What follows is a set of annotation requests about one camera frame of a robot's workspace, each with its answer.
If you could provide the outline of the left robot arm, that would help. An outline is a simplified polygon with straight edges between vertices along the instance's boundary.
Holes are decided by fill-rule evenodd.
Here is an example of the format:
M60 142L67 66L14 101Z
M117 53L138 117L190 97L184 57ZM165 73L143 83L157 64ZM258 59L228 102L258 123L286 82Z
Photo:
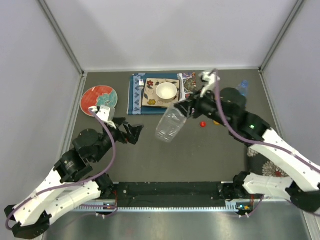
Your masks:
M83 179L116 142L135 145L144 128L130 125L124 117L115 119L115 126L103 123L103 131L83 130L72 142L73 148L62 155L45 180L22 203L5 209L8 227L14 237L32 240L45 233L60 217L80 205L114 193L114 184L106 171Z

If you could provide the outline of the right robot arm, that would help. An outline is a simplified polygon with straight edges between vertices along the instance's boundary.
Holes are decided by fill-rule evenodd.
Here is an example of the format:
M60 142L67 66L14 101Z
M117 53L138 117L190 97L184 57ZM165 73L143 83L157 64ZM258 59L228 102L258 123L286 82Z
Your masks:
M234 88L199 90L174 108L186 119L206 116L224 125L247 146L249 155L262 155L286 173L285 177L241 172L233 179L239 198L265 195L282 198L308 213L320 211L320 167L286 143L261 117L246 110L247 99Z

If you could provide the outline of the clear bottle white cap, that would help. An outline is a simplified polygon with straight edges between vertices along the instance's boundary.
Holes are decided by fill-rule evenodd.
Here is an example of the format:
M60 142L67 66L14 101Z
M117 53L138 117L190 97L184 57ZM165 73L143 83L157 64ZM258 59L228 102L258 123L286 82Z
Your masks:
M171 143L186 121L186 116L172 104L162 116L156 128L155 137L163 142Z

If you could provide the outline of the blue label water bottle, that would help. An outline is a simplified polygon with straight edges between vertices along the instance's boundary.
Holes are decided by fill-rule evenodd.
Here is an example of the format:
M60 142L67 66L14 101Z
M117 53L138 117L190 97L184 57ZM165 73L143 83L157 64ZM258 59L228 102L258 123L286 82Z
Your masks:
M244 97L248 95L248 88L249 88L249 83L247 80L242 80L241 83L236 87L238 92Z

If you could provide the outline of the red bottle cap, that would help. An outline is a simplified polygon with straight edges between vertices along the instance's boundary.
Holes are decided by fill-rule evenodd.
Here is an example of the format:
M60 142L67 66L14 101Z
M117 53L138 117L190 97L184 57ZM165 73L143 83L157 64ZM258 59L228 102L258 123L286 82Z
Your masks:
M201 121L199 125L200 125L202 128L204 128L204 127L206 127L207 124L206 124L205 121Z

